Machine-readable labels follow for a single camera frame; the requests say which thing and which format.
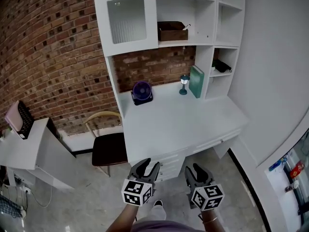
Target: brown wooden box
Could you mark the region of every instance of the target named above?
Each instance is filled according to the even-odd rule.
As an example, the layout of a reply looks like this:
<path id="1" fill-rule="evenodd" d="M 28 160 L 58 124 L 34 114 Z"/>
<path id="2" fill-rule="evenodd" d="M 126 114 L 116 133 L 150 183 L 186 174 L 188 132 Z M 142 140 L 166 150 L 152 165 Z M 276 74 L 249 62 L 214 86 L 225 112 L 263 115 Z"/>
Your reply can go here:
<path id="1" fill-rule="evenodd" d="M 159 41 L 184 41 L 188 40 L 188 30 L 180 21 L 161 21 L 158 22 Z"/>

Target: red brick wall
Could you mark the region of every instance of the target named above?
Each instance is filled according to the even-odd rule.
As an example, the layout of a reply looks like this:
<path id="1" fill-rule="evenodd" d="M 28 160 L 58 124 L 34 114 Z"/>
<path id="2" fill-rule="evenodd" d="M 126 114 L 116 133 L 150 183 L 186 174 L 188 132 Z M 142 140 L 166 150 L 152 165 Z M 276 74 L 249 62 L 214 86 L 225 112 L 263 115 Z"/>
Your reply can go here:
<path id="1" fill-rule="evenodd" d="M 117 111 L 101 49 L 94 0 L 0 1 L 0 129 L 21 100 L 35 119 L 50 117 L 68 134 L 86 131 L 82 121 Z M 194 64 L 195 48 L 161 48 L 114 58 L 122 91 L 139 80 L 178 81 Z M 93 128 L 118 125 L 116 118 Z"/>

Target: book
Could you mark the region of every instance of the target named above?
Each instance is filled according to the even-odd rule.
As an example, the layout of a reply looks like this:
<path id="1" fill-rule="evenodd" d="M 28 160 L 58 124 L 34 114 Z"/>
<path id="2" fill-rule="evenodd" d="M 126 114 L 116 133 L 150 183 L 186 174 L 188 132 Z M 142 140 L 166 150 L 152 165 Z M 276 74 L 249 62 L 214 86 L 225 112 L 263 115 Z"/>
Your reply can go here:
<path id="1" fill-rule="evenodd" d="M 202 87 L 204 82 L 204 72 L 197 66 L 192 66 L 190 71 L 189 89 L 196 98 L 201 97 Z"/>

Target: blue lamp base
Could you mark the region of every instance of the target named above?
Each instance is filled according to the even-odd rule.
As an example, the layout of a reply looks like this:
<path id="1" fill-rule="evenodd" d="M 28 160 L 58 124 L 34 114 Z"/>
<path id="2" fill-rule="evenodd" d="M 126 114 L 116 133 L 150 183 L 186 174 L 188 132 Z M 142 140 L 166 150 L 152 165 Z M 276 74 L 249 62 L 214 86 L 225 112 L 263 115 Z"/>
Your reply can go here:
<path id="1" fill-rule="evenodd" d="M 183 88 L 181 90 L 179 90 L 179 93 L 181 95 L 186 95 L 188 93 L 187 90 L 185 90 L 184 85 L 183 85 Z"/>

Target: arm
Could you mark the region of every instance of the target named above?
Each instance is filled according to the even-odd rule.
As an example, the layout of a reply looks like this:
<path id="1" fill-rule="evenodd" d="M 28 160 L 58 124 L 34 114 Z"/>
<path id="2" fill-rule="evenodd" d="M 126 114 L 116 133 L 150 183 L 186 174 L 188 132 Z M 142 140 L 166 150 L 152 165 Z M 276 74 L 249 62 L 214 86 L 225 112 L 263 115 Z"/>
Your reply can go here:
<path id="1" fill-rule="evenodd" d="M 209 232 L 225 232 L 223 226 L 221 225 L 219 219 L 216 218 L 217 215 L 213 210 L 202 211 L 203 224 L 205 231 Z"/>
<path id="2" fill-rule="evenodd" d="M 130 232 L 138 210 L 138 206 L 127 204 L 106 232 Z"/>

